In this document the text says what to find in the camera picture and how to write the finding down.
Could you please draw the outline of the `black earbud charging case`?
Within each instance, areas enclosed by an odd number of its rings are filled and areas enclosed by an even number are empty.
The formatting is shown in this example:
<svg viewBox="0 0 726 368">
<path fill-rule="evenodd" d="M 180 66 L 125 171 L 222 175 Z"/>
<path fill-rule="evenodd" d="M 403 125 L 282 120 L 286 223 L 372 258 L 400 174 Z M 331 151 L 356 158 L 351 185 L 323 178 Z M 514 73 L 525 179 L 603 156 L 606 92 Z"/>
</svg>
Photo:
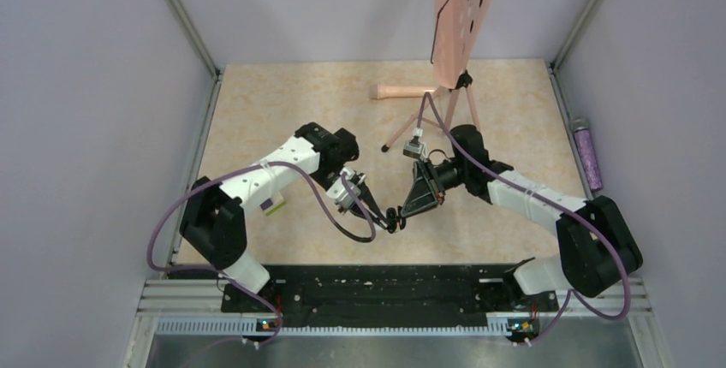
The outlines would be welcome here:
<svg viewBox="0 0 726 368">
<path fill-rule="evenodd" d="M 405 229 L 407 221 L 401 215 L 401 206 L 397 208 L 390 207 L 386 210 L 386 222 L 386 229 L 390 234 L 395 234 L 398 231 Z"/>
</svg>

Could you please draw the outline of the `pink music stand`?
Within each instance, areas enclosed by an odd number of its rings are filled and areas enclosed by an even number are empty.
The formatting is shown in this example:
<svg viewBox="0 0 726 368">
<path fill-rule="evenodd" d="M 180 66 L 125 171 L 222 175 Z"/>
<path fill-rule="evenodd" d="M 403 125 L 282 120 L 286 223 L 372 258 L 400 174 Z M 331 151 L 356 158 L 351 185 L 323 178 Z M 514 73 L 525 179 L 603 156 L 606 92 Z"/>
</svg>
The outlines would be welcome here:
<svg viewBox="0 0 726 368">
<path fill-rule="evenodd" d="M 459 92 L 467 96 L 473 125 L 481 129 L 475 105 L 473 77 L 468 64 L 485 22 L 492 0 L 434 0 L 434 31 L 431 42 L 430 64 L 437 87 L 431 91 L 434 98 L 446 92 L 449 107 L 442 123 L 425 119 L 421 111 L 414 112 L 403 125 L 387 139 L 380 151 L 386 153 L 409 128 L 420 128 L 422 122 L 440 129 L 451 128 Z"/>
</svg>

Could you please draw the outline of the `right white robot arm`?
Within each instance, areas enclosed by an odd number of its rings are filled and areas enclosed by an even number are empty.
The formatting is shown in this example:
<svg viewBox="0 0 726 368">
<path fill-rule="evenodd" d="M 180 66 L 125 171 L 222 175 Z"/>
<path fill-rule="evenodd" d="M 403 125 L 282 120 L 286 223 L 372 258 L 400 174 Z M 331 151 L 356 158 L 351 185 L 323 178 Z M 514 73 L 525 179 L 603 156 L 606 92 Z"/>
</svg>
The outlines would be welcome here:
<svg viewBox="0 0 726 368">
<path fill-rule="evenodd" d="M 506 163 L 492 160 L 471 124 L 450 131 L 454 156 L 434 164 L 414 163 L 414 183 L 399 210 L 402 219 L 431 211 L 450 189 L 463 186 L 475 198 L 520 214 L 551 232 L 559 252 L 525 260 L 502 286 L 504 303 L 524 310 L 537 294 L 573 289 L 594 298 L 643 264 L 643 257 L 616 202 L 568 196 L 530 181 Z"/>
</svg>

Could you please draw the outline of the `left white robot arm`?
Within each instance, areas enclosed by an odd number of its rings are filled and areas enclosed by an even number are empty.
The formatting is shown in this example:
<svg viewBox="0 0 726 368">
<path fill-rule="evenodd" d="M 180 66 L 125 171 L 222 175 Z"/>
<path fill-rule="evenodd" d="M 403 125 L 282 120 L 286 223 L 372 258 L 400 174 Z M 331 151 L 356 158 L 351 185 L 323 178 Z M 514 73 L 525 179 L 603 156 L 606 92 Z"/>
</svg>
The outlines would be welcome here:
<svg viewBox="0 0 726 368">
<path fill-rule="evenodd" d="M 349 239 L 370 243 L 378 231 L 399 229 L 396 209 L 381 211 L 364 173 L 348 168 L 360 148 L 345 128 L 332 133 L 316 122 L 298 128 L 273 152 L 256 163 L 216 180 L 198 179 L 184 198 L 179 232 L 211 267 L 241 291 L 255 311 L 273 303 L 275 289 L 268 270 L 247 250 L 248 214 L 271 202 L 294 181 L 304 179 L 319 202 L 329 199 L 341 214 L 352 213 L 368 222 L 371 234 L 358 236 L 340 223 L 335 227 Z"/>
</svg>

